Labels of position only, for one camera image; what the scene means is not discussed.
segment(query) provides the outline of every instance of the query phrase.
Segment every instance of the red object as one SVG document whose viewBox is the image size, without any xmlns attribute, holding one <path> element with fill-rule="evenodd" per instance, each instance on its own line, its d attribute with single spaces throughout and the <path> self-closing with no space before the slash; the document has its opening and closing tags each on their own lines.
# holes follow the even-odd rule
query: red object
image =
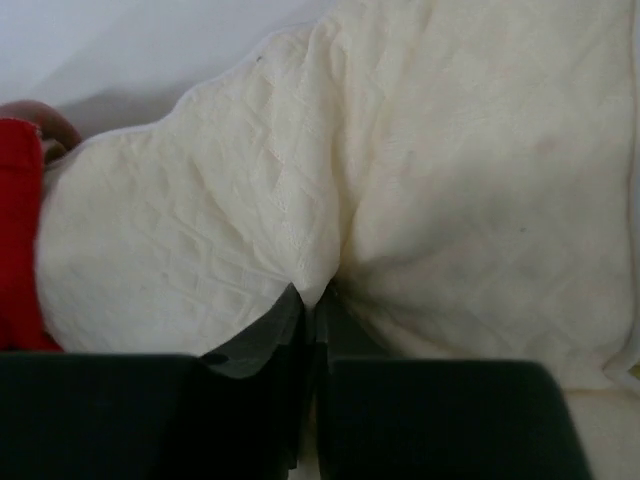
<svg viewBox="0 0 640 480">
<path fill-rule="evenodd" d="M 35 282 L 42 198 L 37 127 L 0 119 L 0 350 L 61 350 L 46 334 Z"/>
</svg>

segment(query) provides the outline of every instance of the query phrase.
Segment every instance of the red fabric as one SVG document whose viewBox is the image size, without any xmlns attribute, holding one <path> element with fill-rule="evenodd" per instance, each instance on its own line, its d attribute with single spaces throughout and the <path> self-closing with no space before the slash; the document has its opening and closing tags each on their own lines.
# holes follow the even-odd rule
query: red fabric
<svg viewBox="0 0 640 480">
<path fill-rule="evenodd" d="M 0 350 L 60 350 L 45 333 L 36 293 L 43 168 L 36 127 L 0 119 Z"/>
</svg>

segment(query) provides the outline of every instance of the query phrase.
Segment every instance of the hand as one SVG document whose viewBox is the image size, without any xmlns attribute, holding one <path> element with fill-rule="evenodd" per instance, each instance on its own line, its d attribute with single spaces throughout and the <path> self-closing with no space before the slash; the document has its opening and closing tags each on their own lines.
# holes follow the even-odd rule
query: hand
<svg viewBox="0 0 640 480">
<path fill-rule="evenodd" d="M 63 157 L 82 141 L 73 125 L 44 103 L 20 100 L 0 105 L 0 118 L 25 120 L 40 129 L 40 142 L 45 165 Z"/>
</svg>

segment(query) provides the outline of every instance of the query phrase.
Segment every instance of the pinched fabric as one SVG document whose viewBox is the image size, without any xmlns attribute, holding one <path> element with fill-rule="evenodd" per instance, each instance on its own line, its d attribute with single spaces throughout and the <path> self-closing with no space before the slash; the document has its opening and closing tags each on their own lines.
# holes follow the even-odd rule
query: pinched fabric
<svg viewBox="0 0 640 480">
<path fill-rule="evenodd" d="M 335 277 L 391 348 L 612 388 L 634 324 L 634 3 L 345 0 L 271 36 L 54 173 L 51 333 L 201 354 L 287 283 L 312 306 Z"/>
</svg>

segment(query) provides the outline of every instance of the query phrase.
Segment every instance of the white background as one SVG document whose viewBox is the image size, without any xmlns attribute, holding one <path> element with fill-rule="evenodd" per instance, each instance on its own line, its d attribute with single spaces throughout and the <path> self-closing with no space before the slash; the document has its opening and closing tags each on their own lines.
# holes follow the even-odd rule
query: white background
<svg viewBox="0 0 640 480">
<path fill-rule="evenodd" d="M 0 0 L 0 103 L 59 108 L 84 136 L 164 116 L 194 84 L 332 0 Z"/>
</svg>

